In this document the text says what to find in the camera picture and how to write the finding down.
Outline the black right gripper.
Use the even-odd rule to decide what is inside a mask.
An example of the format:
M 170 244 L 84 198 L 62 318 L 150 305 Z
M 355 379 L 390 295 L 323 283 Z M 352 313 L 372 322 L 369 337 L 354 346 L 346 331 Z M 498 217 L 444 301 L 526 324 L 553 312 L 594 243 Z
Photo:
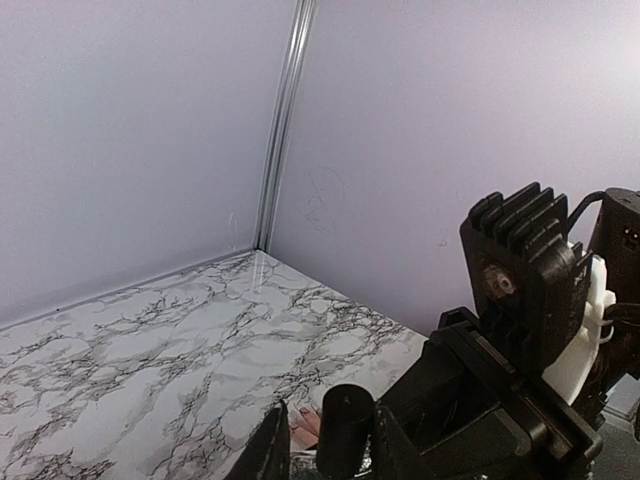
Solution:
M 542 380 L 520 374 L 462 307 L 381 397 L 433 479 L 587 479 L 603 440 Z

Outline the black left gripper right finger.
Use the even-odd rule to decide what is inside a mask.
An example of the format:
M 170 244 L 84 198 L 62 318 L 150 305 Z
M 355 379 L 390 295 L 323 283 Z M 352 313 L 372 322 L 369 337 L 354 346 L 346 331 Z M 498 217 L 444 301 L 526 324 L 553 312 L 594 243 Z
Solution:
M 388 407 L 373 411 L 372 469 L 375 479 L 424 479 L 425 464 Z

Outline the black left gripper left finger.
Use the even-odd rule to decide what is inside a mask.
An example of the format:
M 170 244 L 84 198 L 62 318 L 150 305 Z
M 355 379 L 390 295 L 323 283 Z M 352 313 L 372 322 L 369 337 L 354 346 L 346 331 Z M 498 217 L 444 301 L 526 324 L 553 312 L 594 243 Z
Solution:
M 283 400 L 271 408 L 251 436 L 239 460 L 240 479 L 288 479 L 290 430 Z

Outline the black nail polish cap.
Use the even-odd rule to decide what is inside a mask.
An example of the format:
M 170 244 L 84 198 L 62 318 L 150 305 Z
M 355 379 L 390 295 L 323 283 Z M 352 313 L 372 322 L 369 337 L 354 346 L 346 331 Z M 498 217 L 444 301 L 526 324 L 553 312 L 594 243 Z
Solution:
M 371 429 L 374 400 L 371 394 L 355 384 L 330 388 L 322 401 L 321 442 L 336 446 L 339 441 L 359 445 L 367 442 Z

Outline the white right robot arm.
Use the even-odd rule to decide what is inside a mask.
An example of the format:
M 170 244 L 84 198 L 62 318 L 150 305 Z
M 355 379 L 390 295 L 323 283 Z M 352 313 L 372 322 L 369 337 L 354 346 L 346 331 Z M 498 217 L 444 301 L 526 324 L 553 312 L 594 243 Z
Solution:
M 639 195 L 531 183 L 460 228 L 474 305 L 444 312 L 373 414 L 377 479 L 587 479 L 639 373 Z

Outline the person's hand with long nails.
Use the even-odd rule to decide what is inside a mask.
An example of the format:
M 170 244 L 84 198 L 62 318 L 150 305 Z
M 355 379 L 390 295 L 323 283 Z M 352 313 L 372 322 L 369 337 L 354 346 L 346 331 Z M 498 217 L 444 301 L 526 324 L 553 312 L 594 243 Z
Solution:
M 289 419 L 291 442 L 300 450 L 315 450 L 319 441 L 322 413 L 313 407 L 301 407 Z

